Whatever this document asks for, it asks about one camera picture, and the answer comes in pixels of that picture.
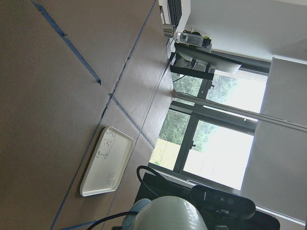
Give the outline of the pale green cup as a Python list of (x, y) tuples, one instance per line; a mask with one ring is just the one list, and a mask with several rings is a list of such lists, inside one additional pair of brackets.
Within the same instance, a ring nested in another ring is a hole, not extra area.
[(187, 200), (162, 196), (145, 205), (131, 224), (132, 230), (206, 230), (199, 211)]

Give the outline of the white bear print tray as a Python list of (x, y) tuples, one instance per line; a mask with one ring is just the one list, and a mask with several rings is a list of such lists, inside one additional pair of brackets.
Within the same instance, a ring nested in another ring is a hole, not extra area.
[(134, 139), (112, 126), (98, 139), (80, 185), (83, 197), (117, 190), (130, 158)]

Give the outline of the metal cup on desk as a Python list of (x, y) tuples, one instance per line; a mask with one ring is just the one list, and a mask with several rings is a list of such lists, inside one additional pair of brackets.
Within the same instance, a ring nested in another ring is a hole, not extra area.
[(176, 27), (172, 24), (163, 24), (163, 31), (164, 31), (164, 37), (165, 38), (172, 38), (174, 36)]

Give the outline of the computer monitor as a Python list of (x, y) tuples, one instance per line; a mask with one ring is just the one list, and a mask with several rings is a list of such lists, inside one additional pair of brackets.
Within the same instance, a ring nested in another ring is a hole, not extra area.
[(195, 59), (196, 62), (202, 66), (207, 66), (209, 64), (211, 68), (227, 73), (234, 74), (242, 66), (242, 63), (237, 60), (208, 53), (181, 43), (175, 43), (175, 50), (187, 61)]

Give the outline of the black keyboard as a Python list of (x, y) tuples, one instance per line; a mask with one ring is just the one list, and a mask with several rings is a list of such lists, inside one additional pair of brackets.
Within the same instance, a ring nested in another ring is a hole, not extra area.
[(171, 24), (177, 28), (182, 16), (181, 0), (168, 0), (167, 4)]

